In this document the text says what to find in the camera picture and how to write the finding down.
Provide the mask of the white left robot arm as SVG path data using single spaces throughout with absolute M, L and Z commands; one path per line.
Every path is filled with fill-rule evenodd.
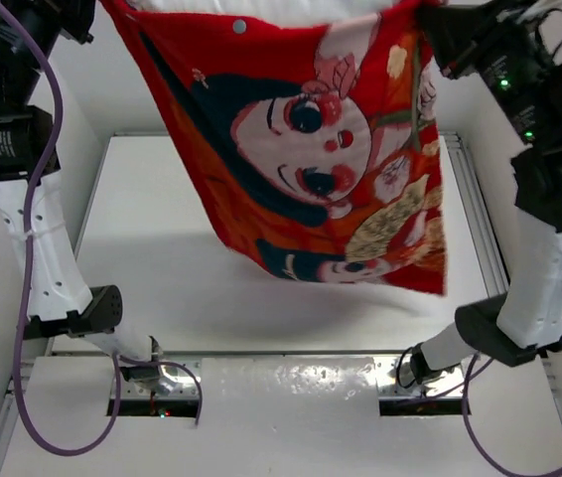
M 0 1 L 0 214 L 23 273 L 20 339 L 85 340 L 140 383 L 158 374 L 157 342 L 123 322 L 118 287 L 86 284 L 61 201 L 64 102 L 49 57 L 59 37 L 90 42 L 93 17 L 90 1 Z

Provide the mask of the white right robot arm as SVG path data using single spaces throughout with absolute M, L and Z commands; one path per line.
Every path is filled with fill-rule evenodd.
M 454 322 L 396 368 L 420 385 L 483 353 L 510 367 L 562 351 L 562 63 L 541 37 L 559 1 L 422 6 L 416 18 L 444 77 L 477 74 L 524 150 L 511 165 L 522 253 L 505 293 L 459 307 Z

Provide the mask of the white pillow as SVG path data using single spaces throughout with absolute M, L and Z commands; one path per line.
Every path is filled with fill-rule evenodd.
M 281 27 L 330 24 L 390 9 L 391 0 L 134 0 L 134 10 L 252 17 Z

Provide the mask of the red cartoon print pillowcase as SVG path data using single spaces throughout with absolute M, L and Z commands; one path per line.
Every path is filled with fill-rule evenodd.
M 440 140 L 418 7 L 281 27 L 104 3 L 227 247 L 283 279 L 441 295 Z

